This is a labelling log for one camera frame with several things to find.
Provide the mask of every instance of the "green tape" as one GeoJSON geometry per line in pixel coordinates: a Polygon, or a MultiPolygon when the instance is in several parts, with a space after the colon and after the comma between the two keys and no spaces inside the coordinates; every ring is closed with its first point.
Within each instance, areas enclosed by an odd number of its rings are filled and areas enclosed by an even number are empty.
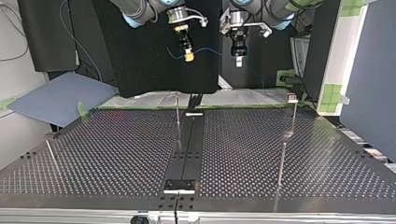
{"type": "Polygon", "coordinates": [[[293,87],[291,84],[286,84],[280,80],[281,77],[295,77],[294,69],[290,70],[279,70],[276,74],[276,86],[277,87],[293,87]]]}
{"type": "Polygon", "coordinates": [[[12,103],[14,103],[14,101],[16,101],[17,98],[9,98],[3,101],[0,101],[0,109],[2,110],[7,110],[8,106],[12,103]]]}
{"type": "MultiPolygon", "coordinates": [[[[323,0],[294,0],[295,3],[297,3],[298,5],[302,6],[302,7],[308,7],[308,6],[313,6],[316,5],[320,2],[322,2],[323,0]]],[[[285,9],[289,10],[289,11],[298,11],[300,10],[299,8],[295,7],[292,3],[288,3],[285,6],[285,9]]]]}
{"type": "Polygon", "coordinates": [[[364,0],[344,0],[341,9],[341,17],[353,17],[361,14],[361,8],[364,6],[364,0]]]}
{"type": "Polygon", "coordinates": [[[290,107],[288,104],[279,105],[200,105],[197,106],[198,109],[252,109],[252,108],[285,108],[290,107]]]}
{"type": "Polygon", "coordinates": [[[319,112],[335,113],[341,101],[341,85],[326,84],[322,93],[319,112]]]}
{"type": "Polygon", "coordinates": [[[90,116],[90,112],[88,112],[85,107],[84,104],[82,102],[78,102],[78,112],[79,115],[81,116],[82,120],[86,120],[88,119],[90,116]]]}
{"type": "MultiPolygon", "coordinates": [[[[176,110],[175,106],[100,106],[98,110],[176,110]]],[[[186,106],[180,106],[178,109],[187,109],[186,106]]]]}

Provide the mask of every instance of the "metal frame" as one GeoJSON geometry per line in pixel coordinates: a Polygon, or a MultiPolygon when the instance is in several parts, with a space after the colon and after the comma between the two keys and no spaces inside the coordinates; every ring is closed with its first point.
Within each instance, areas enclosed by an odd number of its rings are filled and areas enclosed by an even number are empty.
{"type": "MultiPolygon", "coordinates": [[[[152,223],[174,223],[173,212],[121,210],[0,209],[0,223],[129,223],[134,216],[152,223]]],[[[395,223],[396,216],[323,213],[196,213],[178,212],[182,223],[395,223]]]]}
{"type": "MultiPolygon", "coordinates": [[[[205,129],[205,113],[200,117],[185,117],[181,123],[180,143],[175,145],[174,154],[169,161],[163,178],[167,179],[194,179],[200,181],[201,165],[203,159],[203,142],[205,129]]],[[[66,134],[76,127],[81,120],[76,120],[69,127],[63,129],[61,134],[66,134]]],[[[343,133],[334,131],[337,137],[348,147],[348,150],[354,151],[362,160],[366,160],[373,168],[375,168],[389,182],[394,182],[395,176],[392,171],[387,169],[383,164],[372,159],[369,154],[356,145],[352,140],[343,133]]],[[[45,143],[32,149],[30,152],[46,150],[45,143]]],[[[24,163],[24,160],[17,160],[11,163],[7,169],[0,171],[0,177],[12,171],[15,167],[24,163]]],[[[380,215],[350,215],[350,213],[366,213],[366,214],[396,214],[395,202],[381,200],[330,200],[326,198],[310,198],[310,199],[279,199],[274,195],[273,199],[208,199],[202,198],[199,191],[195,195],[175,195],[159,194],[154,198],[142,196],[141,198],[110,198],[96,197],[86,200],[87,197],[67,198],[59,197],[60,200],[49,198],[44,202],[41,196],[26,195],[23,197],[13,197],[0,195],[2,204],[7,207],[56,207],[58,209],[13,209],[0,208],[0,223],[5,222],[29,222],[40,220],[52,220],[56,218],[57,222],[69,223],[78,220],[80,223],[109,223],[129,221],[132,216],[149,216],[160,217],[163,221],[173,221],[174,212],[180,220],[191,220],[192,217],[199,217],[201,222],[226,222],[235,221],[257,221],[257,222],[385,222],[391,223],[396,221],[396,216],[380,216],[380,215]],[[339,214],[340,211],[346,211],[348,214],[339,214]]]]}

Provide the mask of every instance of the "cable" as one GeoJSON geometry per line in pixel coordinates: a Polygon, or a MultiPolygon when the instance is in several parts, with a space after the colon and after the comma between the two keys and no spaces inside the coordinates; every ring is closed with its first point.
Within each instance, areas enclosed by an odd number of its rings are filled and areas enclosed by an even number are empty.
{"type": "Polygon", "coordinates": [[[21,35],[26,36],[25,33],[24,33],[22,30],[20,30],[20,28],[14,23],[14,21],[8,16],[8,14],[2,9],[2,7],[7,7],[8,9],[10,9],[10,10],[14,13],[14,15],[18,18],[18,20],[20,21],[20,23],[22,23],[22,18],[21,18],[21,16],[20,16],[20,14],[18,13],[18,11],[17,11],[14,7],[12,7],[11,5],[6,4],[6,3],[3,4],[2,2],[0,2],[0,10],[1,10],[1,11],[3,12],[3,14],[7,17],[7,19],[9,20],[9,22],[12,23],[12,25],[15,27],[15,29],[18,30],[18,32],[19,32],[21,35]]]}
{"type": "Polygon", "coordinates": [[[301,10],[313,10],[313,9],[320,7],[323,4],[323,1],[321,1],[321,2],[317,3],[316,5],[305,7],[305,6],[301,6],[300,4],[296,3],[294,0],[289,0],[289,2],[301,10]]]}
{"type": "Polygon", "coordinates": [[[153,6],[150,1],[148,0],[148,5],[150,6],[151,10],[154,11],[154,15],[155,15],[155,19],[154,20],[150,20],[151,22],[155,23],[158,21],[158,11],[157,8],[155,6],[153,6]]]}
{"type": "MultiPolygon", "coordinates": [[[[7,17],[7,19],[9,20],[9,22],[11,22],[12,26],[18,31],[18,33],[20,33],[23,37],[26,37],[26,35],[24,34],[24,32],[21,31],[21,30],[18,28],[18,26],[17,26],[17,25],[14,23],[14,21],[7,15],[7,13],[2,9],[2,7],[7,7],[7,8],[9,8],[9,9],[11,9],[11,11],[15,14],[15,16],[17,16],[17,18],[18,18],[18,19],[20,20],[20,22],[21,22],[21,16],[20,16],[20,14],[18,13],[18,11],[17,11],[14,7],[12,7],[11,5],[9,5],[9,4],[7,4],[7,3],[4,3],[4,2],[0,2],[0,10],[1,10],[1,11],[3,12],[3,14],[7,17]]],[[[12,57],[12,58],[0,59],[0,63],[2,63],[2,62],[13,61],[13,60],[16,60],[16,59],[19,59],[19,58],[25,56],[25,55],[27,54],[27,52],[29,51],[29,45],[28,45],[28,43],[27,43],[26,38],[25,38],[25,41],[26,41],[26,48],[25,48],[25,50],[24,50],[24,52],[23,52],[22,54],[20,54],[20,55],[18,55],[18,56],[15,56],[15,57],[12,57]]]]}
{"type": "Polygon", "coordinates": [[[81,59],[79,61],[80,61],[80,65],[82,65],[83,68],[85,68],[85,72],[88,77],[92,77],[96,80],[99,80],[99,75],[94,68],[92,68],[88,63],[84,62],[81,59]]]}
{"type": "MultiPolygon", "coordinates": [[[[306,94],[308,95],[308,97],[310,97],[310,98],[313,99],[313,97],[309,94],[308,89],[307,89],[306,86],[305,86],[304,79],[303,79],[303,77],[302,77],[302,75],[301,75],[301,73],[300,73],[300,65],[299,65],[299,63],[298,63],[298,61],[297,61],[297,48],[296,48],[296,38],[295,38],[295,37],[293,38],[293,50],[294,50],[294,56],[295,56],[295,58],[296,58],[297,76],[300,78],[301,82],[303,83],[304,91],[306,92],[306,94]]],[[[316,110],[318,110],[318,107],[317,107],[314,103],[312,103],[312,105],[314,106],[314,108],[315,108],[316,110]]]]}
{"type": "Polygon", "coordinates": [[[195,13],[198,14],[200,17],[204,17],[204,15],[203,15],[200,11],[195,10],[195,9],[193,9],[193,8],[186,7],[186,8],[184,8],[184,10],[185,10],[185,11],[190,11],[190,12],[195,12],[195,13]]]}
{"type": "Polygon", "coordinates": [[[261,0],[260,2],[262,4],[261,7],[260,7],[261,8],[260,21],[262,21],[262,14],[264,13],[264,10],[263,10],[264,9],[264,0],[261,0]]]}
{"type": "Polygon", "coordinates": [[[14,114],[14,113],[15,113],[15,111],[9,112],[9,113],[7,113],[7,114],[1,116],[0,119],[3,119],[3,118],[5,118],[5,117],[8,117],[8,116],[10,116],[10,115],[12,115],[12,114],[14,114]]]}
{"type": "Polygon", "coordinates": [[[175,215],[175,224],[178,224],[178,217],[177,217],[177,206],[178,206],[178,196],[180,193],[177,194],[177,199],[176,199],[176,204],[175,204],[175,210],[174,210],[174,215],[175,215]]]}
{"type": "Polygon", "coordinates": [[[140,0],[140,6],[136,12],[134,12],[133,14],[126,14],[124,12],[122,12],[122,13],[125,16],[131,17],[131,19],[137,19],[143,15],[143,13],[146,11],[146,8],[147,8],[146,0],[140,0]]]}
{"type": "Polygon", "coordinates": [[[100,72],[98,66],[96,65],[96,63],[93,61],[91,55],[88,53],[87,50],[84,49],[84,47],[79,43],[78,40],[76,40],[76,38],[70,33],[70,31],[67,29],[66,25],[64,24],[64,16],[62,15],[62,8],[64,7],[64,4],[67,2],[68,0],[64,0],[61,3],[61,6],[59,7],[59,17],[61,19],[62,25],[64,26],[64,29],[66,30],[66,32],[69,34],[69,36],[79,45],[79,47],[84,51],[84,53],[87,55],[87,57],[90,59],[91,63],[93,64],[93,66],[95,67],[96,71],[98,72],[99,75],[99,81],[103,82],[103,78],[102,78],[102,73],[100,72]]]}
{"type": "MultiPolygon", "coordinates": [[[[175,55],[171,52],[171,50],[170,50],[169,48],[166,48],[166,50],[168,51],[169,55],[170,55],[173,59],[175,59],[175,60],[179,60],[179,59],[184,58],[184,55],[175,56],[175,55]]],[[[221,53],[215,51],[214,49],[210,49],[210,48],[201,48],[201,49],[198,49],[198,50],[196,50],[196,51],[194,52],[194,54],[197,54],[197,53],[199,53],[199,52],[201,52],[201,51],[204,51],[204,50],[208,50],[208,51],[210,51],[210,52],[212,52],[212,53],[215,53],[215,54],[217,54],[217,55],[220,56],[220,57],[222,56],[221,53]]]]}

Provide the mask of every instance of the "white wall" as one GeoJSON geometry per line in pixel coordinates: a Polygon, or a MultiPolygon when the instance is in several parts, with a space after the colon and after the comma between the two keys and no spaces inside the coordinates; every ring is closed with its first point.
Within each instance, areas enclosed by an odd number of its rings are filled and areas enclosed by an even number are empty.
{"type": "MultiPolygon", "coordinates": [[[[347,85],[350,74],[352,73],[352,66],[358,50],[359,40],[361,39],[361,30],[366,18],[367,8],[367,6],[362,7],[359,16],[338,18],[322,88],[320,90],[318,108],[320,107],[326,84],[342,85],[341,94],[345,95],[347,93],[347,85]]],[[[321,116],[340,116],[342,108],[343,105],[338,104],[335,113],[318,113],[321,116]]]]}
{"type": "MultiPolygon", "coordinates": [[[[18,8],[17,0],[0,1],[18,8]]],[[[22,30],[12,12],[6,8],[3,10],[22,30]]],[[[18,56],[25,48],[25,37],[15,30],[0,11],[0,60],[18,56]]],[[[17,60],[0,62],[0,101],[23,95],[44,83],[45,74],[35,72],[29,52],[17,60]]],[[[47,123],[9,110],[0,110],[0,169],[37,146],[48,132],[50,126],[47,123]]]]}

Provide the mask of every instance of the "metal bracket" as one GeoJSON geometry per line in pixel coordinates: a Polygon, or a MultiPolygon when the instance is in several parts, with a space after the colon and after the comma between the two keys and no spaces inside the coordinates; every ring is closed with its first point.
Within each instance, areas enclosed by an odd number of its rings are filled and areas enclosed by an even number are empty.
{"type": "Polygon", "coordinates": [[[230,14],[229,8],[227,8],[227,10],[225,10],[225,12],[223,13],[223,15],[220,18],[220,28],[219,29],[223,35],[227,35],[231,29],[241,27],[242,25],[243,26],[260,26],[260,28],[261,28],[260,33],[265,38],[267,38],[273,32],[272,29],[263,21],[246,22],[245,24],[243,22],[231,23],[231,14],[230,14]]]}
{"type": "Polygon", "coordinates": [[[202,116],[203,113],[196,109],[198,105],[201,104],[202,98],[204,96],[202,94],[192,94],[189,100],[189,107],[186,112],[187,117],[196,117],[202,116]]]}
{"type": "Polygon", "coordinates": [[[189,219],[187,220],[188,224],[199,224],[200,223],[200,218],[198,215],[190,215],[189,219]]]}
{"type": "Polygon", "coordinates": [[[341,101],[340,103],[343,105],[349,105],[350,99],[347,98],[345,95],[341,95],[341,101]]]}
{"type": "Polygon", "coordinates": [[[166,180],[164,194],[195,194],[194,180],[166,180]]]}
{"type": "Polygon", "coordinates": [[[183,21],[199,20],[202,27],[206,27],[209,23],[207,17],[201,12],[188,8],[188,7],[176,7],[168,10],[169,24],[177,24],[183,21]],[[188,12],[193,12],[195,15],[189,15],[188,12]]]}

